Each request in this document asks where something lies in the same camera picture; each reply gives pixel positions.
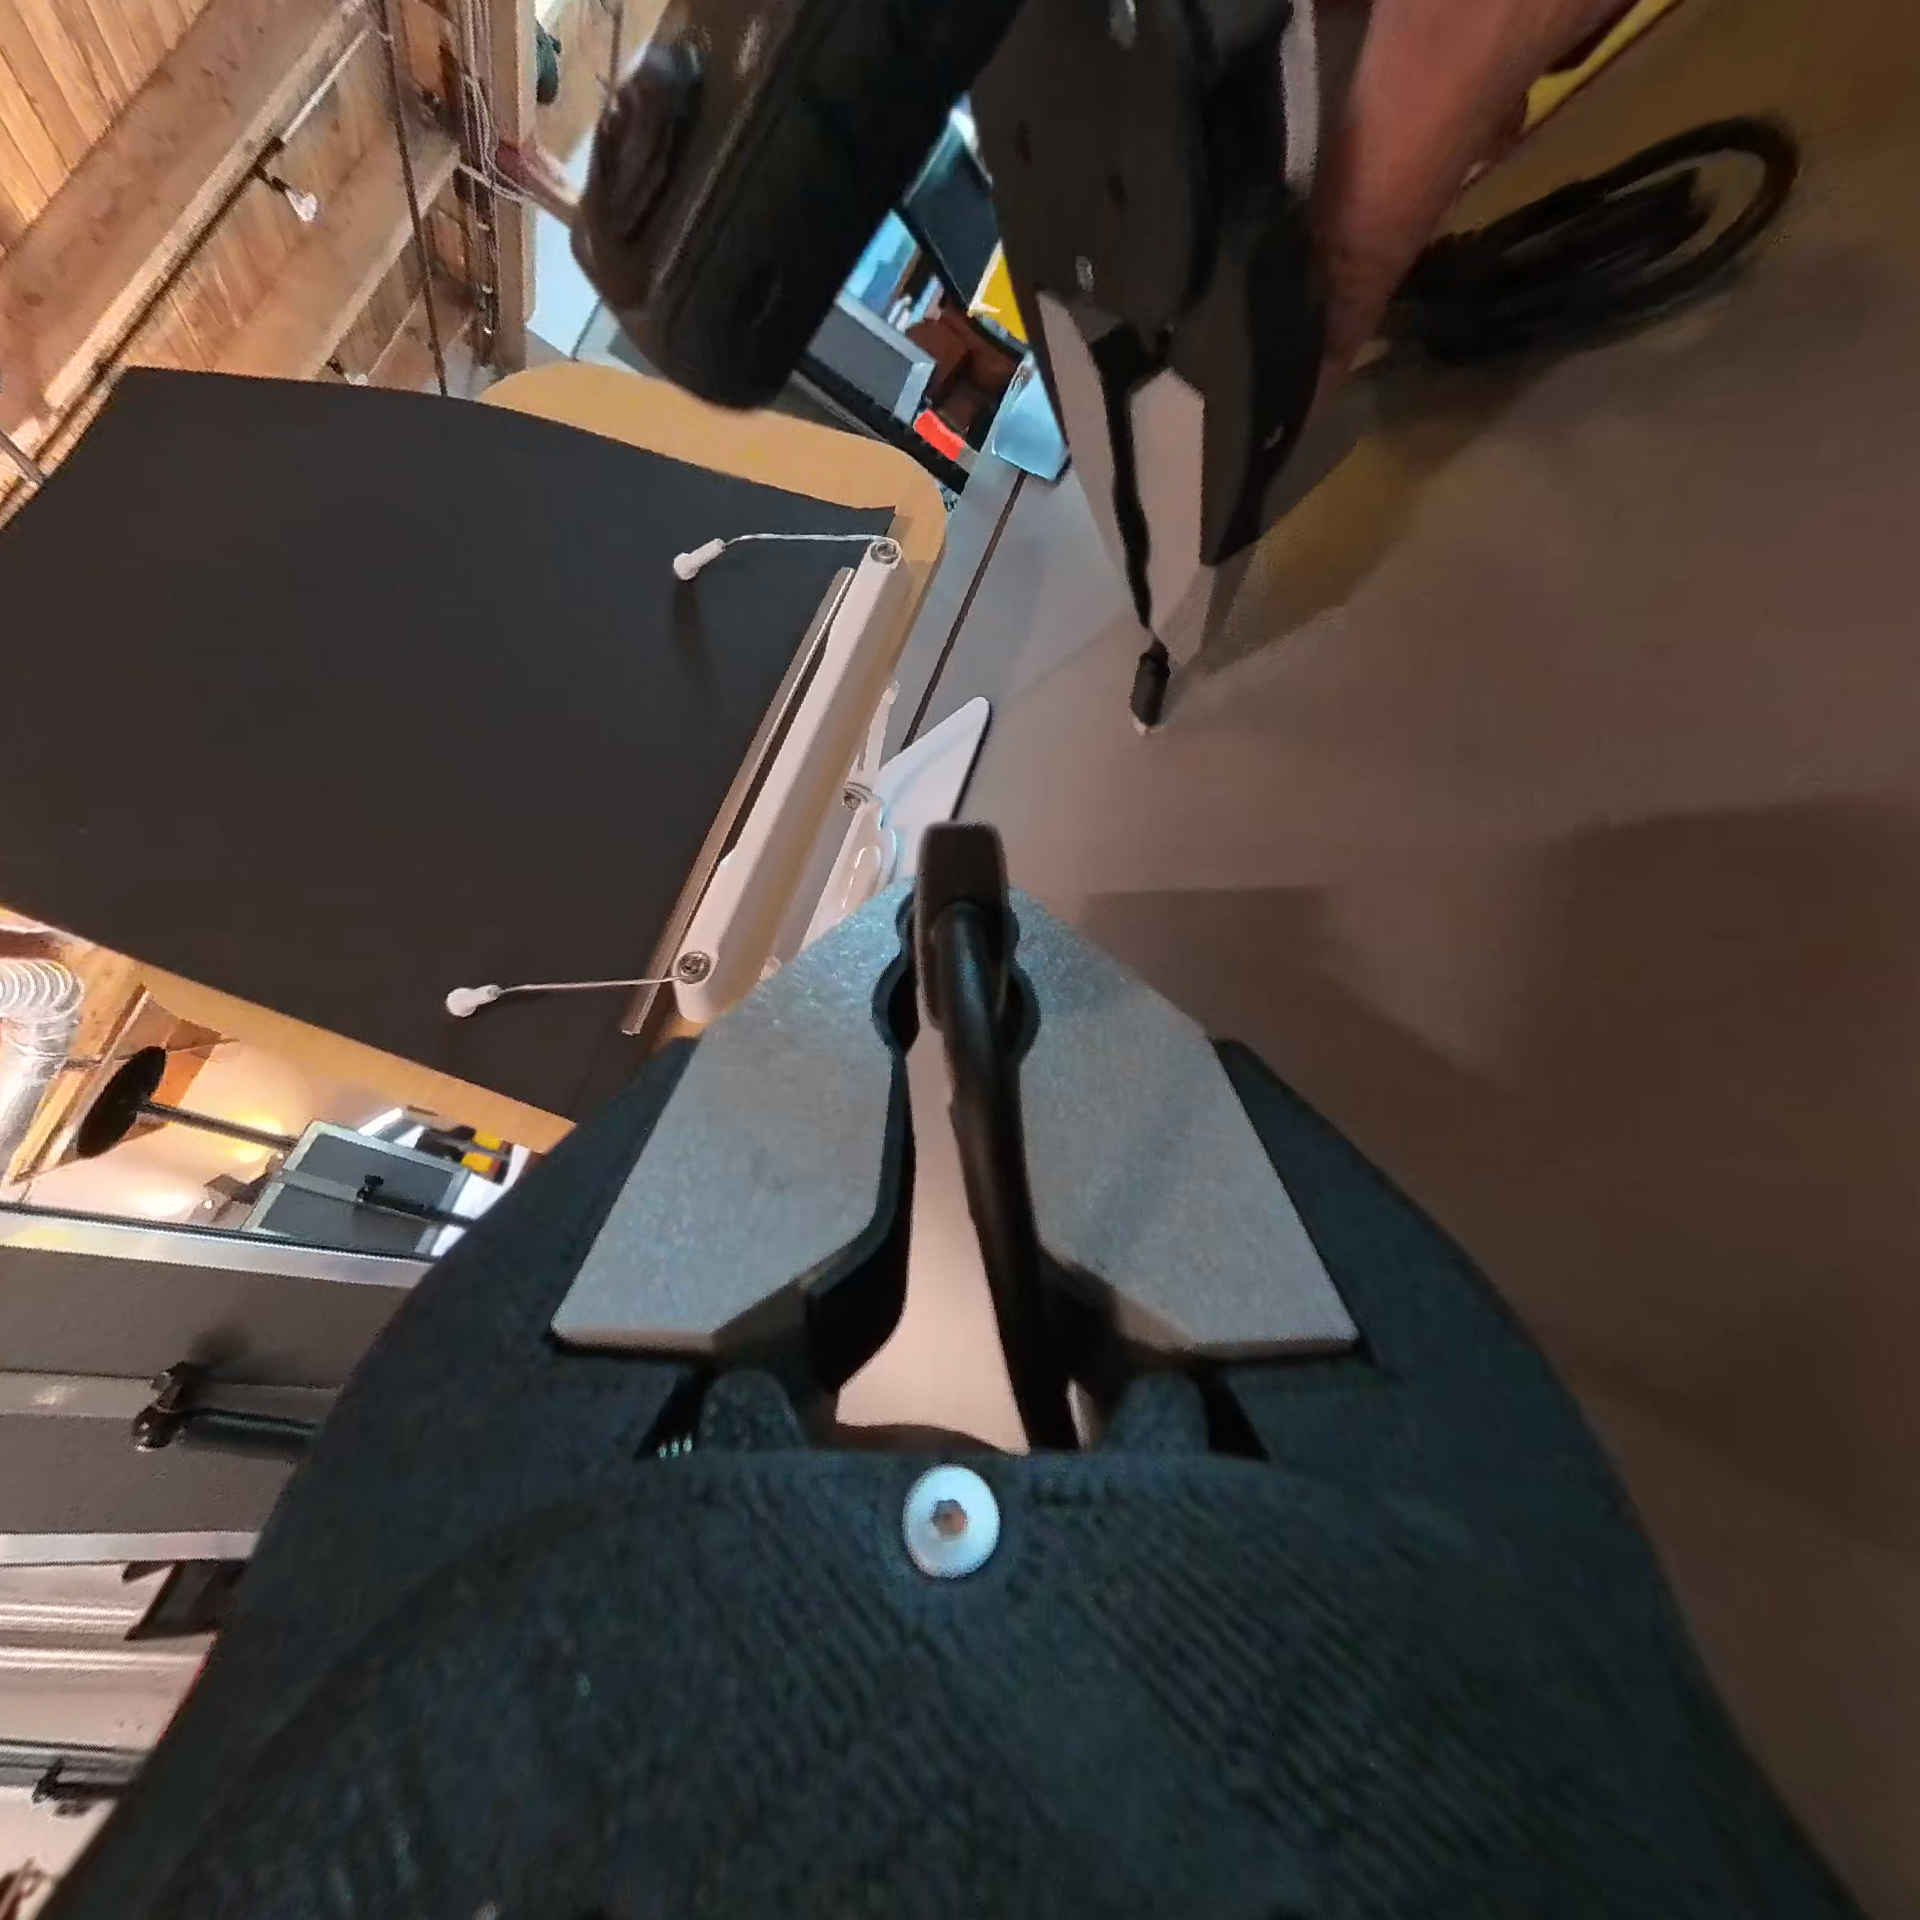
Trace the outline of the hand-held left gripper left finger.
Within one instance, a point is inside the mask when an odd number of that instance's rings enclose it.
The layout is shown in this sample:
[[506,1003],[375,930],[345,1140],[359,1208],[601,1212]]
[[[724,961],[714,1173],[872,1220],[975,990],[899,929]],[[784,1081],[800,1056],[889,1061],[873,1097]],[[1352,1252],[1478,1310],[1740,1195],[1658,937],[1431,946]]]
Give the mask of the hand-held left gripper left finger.
[[575,1353],[760,1366],[832,1401],[905,1306],[915,890],[889,885],[719,1017],[552,1332]]

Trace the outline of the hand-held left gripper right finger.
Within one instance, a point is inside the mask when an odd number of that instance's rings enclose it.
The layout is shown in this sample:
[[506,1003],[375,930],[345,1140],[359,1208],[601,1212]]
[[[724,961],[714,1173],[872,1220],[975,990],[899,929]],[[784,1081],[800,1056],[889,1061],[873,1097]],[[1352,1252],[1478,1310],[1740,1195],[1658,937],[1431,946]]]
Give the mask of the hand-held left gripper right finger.
[[1352,1352],[1355,1322],[1206,1028],[1026,891],[1012,914],[1042,1252],[1142,1353]]

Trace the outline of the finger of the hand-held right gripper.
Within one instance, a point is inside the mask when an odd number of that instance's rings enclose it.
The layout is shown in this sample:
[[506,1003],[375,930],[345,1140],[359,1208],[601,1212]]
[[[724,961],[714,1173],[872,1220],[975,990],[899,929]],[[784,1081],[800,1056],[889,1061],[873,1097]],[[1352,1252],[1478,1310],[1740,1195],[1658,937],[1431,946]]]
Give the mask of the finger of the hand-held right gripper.
[[1232,625],[1251,557],[1203,557],[1206,402],[1179,376],[1135,394],[1135,456],[1151,632],[1171,665],[1192,667]]
[[1038,358],[1089,505],[1100,520],[1143,634],[1156,634],[1153,536],[1142,491],[1137,398],[1162,372],[1162,345],[1124,321],[1038,293]]

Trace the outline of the slim grey usb hub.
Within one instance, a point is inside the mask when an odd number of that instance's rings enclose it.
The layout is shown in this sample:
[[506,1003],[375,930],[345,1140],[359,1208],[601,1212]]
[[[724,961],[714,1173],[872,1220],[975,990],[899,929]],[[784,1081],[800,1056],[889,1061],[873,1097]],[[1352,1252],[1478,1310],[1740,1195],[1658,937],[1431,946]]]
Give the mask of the slim grey usb hub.
[[950,914],[960,914],[962,924],[971,926],[966,948],[975,955],[977,998],[986,1003],[998,1027],[1004,1027],[1012,990],[1017,922],[1001,840],[990,825],[938,822],[922,836],[915,953],[922,996],[938,1028],[946,1028],[959,996],[959,963],[946,958],[952,941],[942,934]]

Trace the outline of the person's right hand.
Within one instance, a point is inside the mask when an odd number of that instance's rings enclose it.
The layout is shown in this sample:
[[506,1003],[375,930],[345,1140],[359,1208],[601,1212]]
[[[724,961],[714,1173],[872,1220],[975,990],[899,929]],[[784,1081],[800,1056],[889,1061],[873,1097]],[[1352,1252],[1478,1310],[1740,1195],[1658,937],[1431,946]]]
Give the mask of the person's right hand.
[[1374,3],[1316,188],[1327,302],[1320,400],[1537,81],[1585,53],[1619,3]]

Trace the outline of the black bar with knob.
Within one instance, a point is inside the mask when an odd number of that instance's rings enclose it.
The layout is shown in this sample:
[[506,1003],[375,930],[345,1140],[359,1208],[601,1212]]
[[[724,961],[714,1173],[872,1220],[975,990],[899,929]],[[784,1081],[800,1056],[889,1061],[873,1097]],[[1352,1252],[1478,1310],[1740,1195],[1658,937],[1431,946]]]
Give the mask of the black bar with knob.
[[139,1451],[194,1449],[297,1464],[320,1435],[339,1387],[239,1384],[178,1361],[151,1380],[148,1403],[134,1417]]

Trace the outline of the grey framed panel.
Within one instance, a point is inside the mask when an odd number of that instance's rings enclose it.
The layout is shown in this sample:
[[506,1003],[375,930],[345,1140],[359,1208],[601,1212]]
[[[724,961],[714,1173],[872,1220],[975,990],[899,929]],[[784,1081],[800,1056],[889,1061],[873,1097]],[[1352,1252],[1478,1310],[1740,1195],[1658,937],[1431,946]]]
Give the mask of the grey framed panel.
[[289,1240],[3,1210],[3,1563],[241,1562],[294,1464],[139,1451],[178,1361],[343,1387],[428,1264]]

